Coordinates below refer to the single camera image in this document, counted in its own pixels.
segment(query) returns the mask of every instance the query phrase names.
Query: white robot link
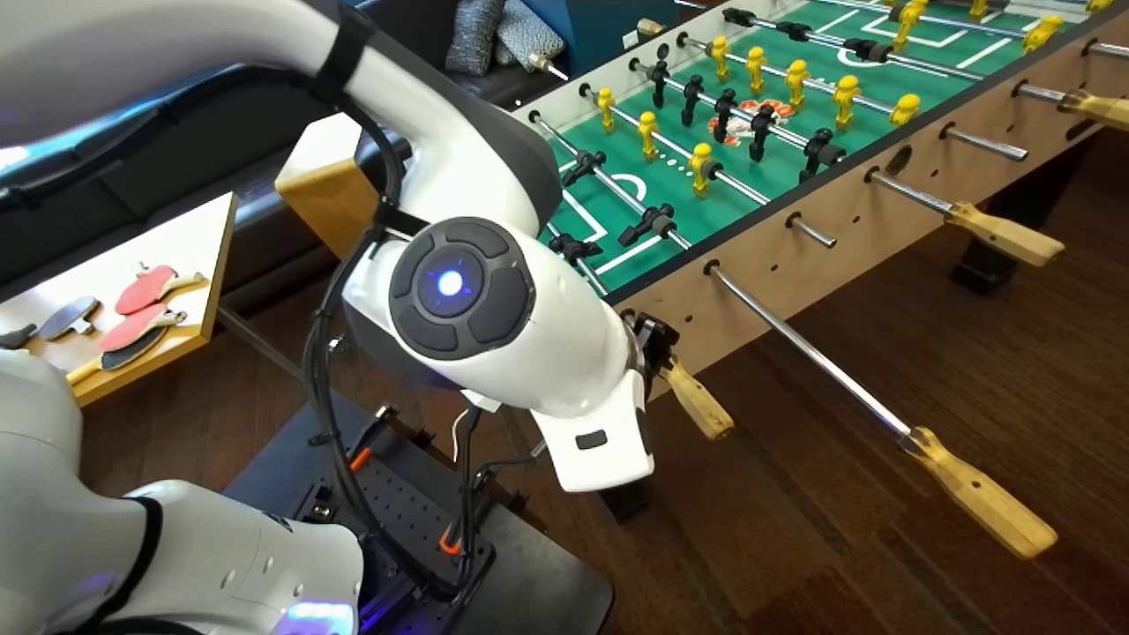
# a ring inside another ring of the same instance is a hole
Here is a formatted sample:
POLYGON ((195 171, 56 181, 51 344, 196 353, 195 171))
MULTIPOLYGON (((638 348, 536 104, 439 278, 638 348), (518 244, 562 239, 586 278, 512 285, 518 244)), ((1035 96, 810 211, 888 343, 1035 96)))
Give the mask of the white robot link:
MULTIPOLYGON (((229 63, 317 76, 334 39, 300 0, 0 0, 0 148, 229 63)), ((361 258, 344 303, 477 404, 529 409, 564 489, 648 477, 636 337, 536 244, 562 193, 548 145, 384 35, 342 96, 411 145, 398 206, 425 221, 361 258)), ((3 353, 0 397, 0 632, 107 613, 277 632, 317 605, 352 610, 352 531, 275 520, 191 482, 98 496, 78 482, 82 415, 56 370, 3 353)))

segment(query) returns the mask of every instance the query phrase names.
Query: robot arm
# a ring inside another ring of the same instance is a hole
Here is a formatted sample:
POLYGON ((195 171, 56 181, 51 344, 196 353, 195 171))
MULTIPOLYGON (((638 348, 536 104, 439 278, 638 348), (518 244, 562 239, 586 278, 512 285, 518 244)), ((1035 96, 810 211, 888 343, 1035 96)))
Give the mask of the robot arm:
MULTIPOLYGON (((300 0, 3 0, 0 148, 195 75, 315 76, 340 29, 300 0)), ((556 206, 548 145, 372 35, 342 89, 411 145, 398 206, 425 230, 355 265, 344 298, 477 404, 536 415, 564 489, 652 472, 641 370, 619 317, 536 244, 556 206)))

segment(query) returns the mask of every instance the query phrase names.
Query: table leg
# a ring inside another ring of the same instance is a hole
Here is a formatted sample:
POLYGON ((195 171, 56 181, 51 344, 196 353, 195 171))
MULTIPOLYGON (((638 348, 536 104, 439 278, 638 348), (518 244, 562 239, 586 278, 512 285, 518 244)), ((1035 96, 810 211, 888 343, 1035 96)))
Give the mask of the table leg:
MULTIPOLYGON (((1023 224, 1042 230, 1055 211, 1059 198, 1071 183, 1077 169, 1086 159, 1090 141, 1077 145, 1071 151, 1050 159, 1047 165, 1035 169, 1031 177, 1008 183, 996 198, 985 201, 985 211, 1015 217, 1023 224)), ((1003 289, 1015 270, 1008 252, 991 251, 986 244, 970 244, 951 266, 951 281, 991 295, 1003 289)))

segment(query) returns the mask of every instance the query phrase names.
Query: dark floor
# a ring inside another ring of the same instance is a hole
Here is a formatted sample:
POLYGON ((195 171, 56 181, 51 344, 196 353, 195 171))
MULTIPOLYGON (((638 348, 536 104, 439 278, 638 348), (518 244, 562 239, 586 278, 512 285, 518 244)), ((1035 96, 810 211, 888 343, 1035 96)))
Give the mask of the dark floor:
MULTIPOLYGON (((606 572, 606 632, 1129 632, 1129 206, 1124 137, 1099 137, 1059 203, 1067 244, 991 298, 946 278, 963 237, 938 233, 793 324, 910 422, 986 470, 1062 542, 1012 560, 788 343, 704 372, 736 433, 704 444, 652 404, 657 500, 618 525, 564 496, 548 466, 505 482, 548 531, 606 572)), ((300 289, 255 317, 295 348, 300 289)), ((392 397, 447 438, 452 395, 342 359, 342 389, 392 397)), ((84 480, 118 495, 157 477, 224 485, 302 391, 236 337, 89 409, 84 480)), ((512 449, 505 422, 477 451, 512 449)))

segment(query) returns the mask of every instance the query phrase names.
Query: green playing field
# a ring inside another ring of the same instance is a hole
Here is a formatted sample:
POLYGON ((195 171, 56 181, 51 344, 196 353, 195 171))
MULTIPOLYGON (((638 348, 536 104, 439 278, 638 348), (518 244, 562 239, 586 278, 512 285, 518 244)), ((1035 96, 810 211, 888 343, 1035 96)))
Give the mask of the green playing field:
MULTIPOLYGON (((928 14, 957 17, 957 22, 968 17, 951 8, 928 8, 928 14)), ((886 22, 883 14, 846 11, 846 8, 828 8, 828 4, 804 4, 801 11, 777 17, 777 22, 801 22, 821 35, 833 35, 833 39, 888 43, 897 31, 897 22, 886 22)), ((1005 29, 1005 31, 1023 31, 1035 24, 1035 17, 997 14, 997 17, 986 17, 985 24, 1005 29)), ((972 79, 968 79, 968 76, 940 76, 940 75, 893 68, 893 63, 883 63, 883 68, 859 63, 841 49, 826 49, 813 43, 789 43, 784 31, 772 31, 772 29, 753 29, 753 31, 726 29, 726 39, 729 39, 729 54, 739 59, 751 45, 762 45, 764 63, 777 70, 789 68, 789 59, 804 59, 809 79, 821 79, 828 89, 843 75, 853 75, 859 79, 859 96, 877 104, 893 104, 899 96, 912 90, 912 96, 919 96, 919 112, 925 112, 925 108, 933 108, 946 97, 957 97, 959 90, 972 89, 972 79)), ((986 76, 986 75, 1008 68, 1012 59, 1019 59, 1023 43, 1003 39, 1003 35, 985 35, 985 31, 957 31, 946 24, 918 24, 903 57, 930 59, 930 63, 946 63, 946 68, 963 68, 963 70, 986 76)), ((748 104, 748 108, 753 104, 743 63, 726 63, 726 79, 721 79, 711 59, 704 59, 704 49, 695 45, 695 49, 675 49, 670 70, 675 70, 675 79, 686 79, 686 76, 703 75, 704 96, 721 96, 724 89, 735 89, 739 104, 748 104)), ((788 90, 784 76, 764 70, 762 97, 788 103, 788 96, 789 90, 788 90)), ((764 198, 779 198, 798 186, 798 171, 804 165, 804 156, 793 145, 788 145, 784 137, 772 135, 764 141, 764 159, 751 163, 748 159, 748 137, 751 137, 748 124, 729 121, 726 141, 717 145, 710 135, 717 112, 704 103, 697 103, 695 124, 682 126, 684 97, 675 84, 666 84, 663 108, 652 104, 652 89, 638 89, 636 96, 615 96, 615 97, 618 97, 618 108, 628 115, 652 108, 659 115, 659 135, 682 148, 695 148, 697 141, 710 141, 711 159, 724 165, 724 171, 739 181, 751 189, 762 189, 764 198)), ((833 96, 809 89, 804 108, 793 112, 784 126, 810 137, 817 126, 836 126, 833 121, 836 121, 833 96)), ((876 145, 886 135, 897 135, 888 124, 888 112, 853 104, 853 124, 846 129, 836 129, 836 145, 846 151, 859 151, 864 145, 876 145)), ((684 237, 686 244, 697 244, 697 239, 726 230, 729 221, 757 211, 757 203, 751 198, 736 193, 735 186, 726 186, 721 181, 711 181, 710 189, 703 198, 695 198, 686 163, 663 145, 659 145, 659 159, 645 163, 641 141, 628 121, 615 121, 615 129, 606 135, 601 126, 595 108, 594 108, 594 115, 566 126, 564 137, 575 148, 603 151, 606 156, 603 169, 611 171, 611 181, 619 183, 645 206, 670 203, 675 221, 676 221, 676 237, 684 237)), ((556 156, 562 169, 572 163, 572 151, 556 141, 555 141, 555 156, 556 156)), ((636 221, 638 221, 638 211, 628 206, 625 201, 618 201, 606 189, 606 183, 601 183, 595 177, 582 177, 579 183, 572 183, 564 189, 564 203, 551 217, 543 239, 551 239, 555 233, 572 233, 575 239, 601 244, 603 252, 586 258, 586 270, 590 270, 590 278, 601 281, 601 289, 618 295, 636 278, 663 266, 670 258, 682 252, 676 244, 659 239, 659 237, 641 237, 638 244, 619 246, 618 237, 636 221)))

